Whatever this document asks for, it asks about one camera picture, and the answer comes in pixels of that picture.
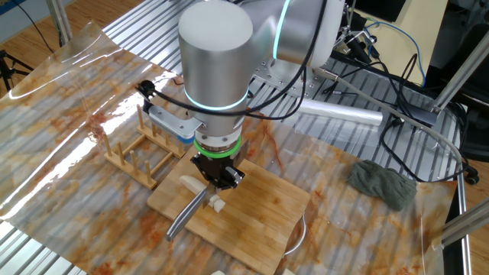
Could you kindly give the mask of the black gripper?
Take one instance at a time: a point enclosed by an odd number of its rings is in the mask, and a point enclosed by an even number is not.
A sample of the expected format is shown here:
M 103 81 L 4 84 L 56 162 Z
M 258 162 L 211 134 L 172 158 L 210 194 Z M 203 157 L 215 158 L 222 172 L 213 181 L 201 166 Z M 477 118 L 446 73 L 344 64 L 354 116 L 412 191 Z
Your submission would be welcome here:
M 243 172 L 234 167 L 234 161 L 230 157 L 209 158 L 194 155 L 190 161 L 208 183 L 216 187 L 218 182 L 220 189 L 235 189 L 245 177 Z

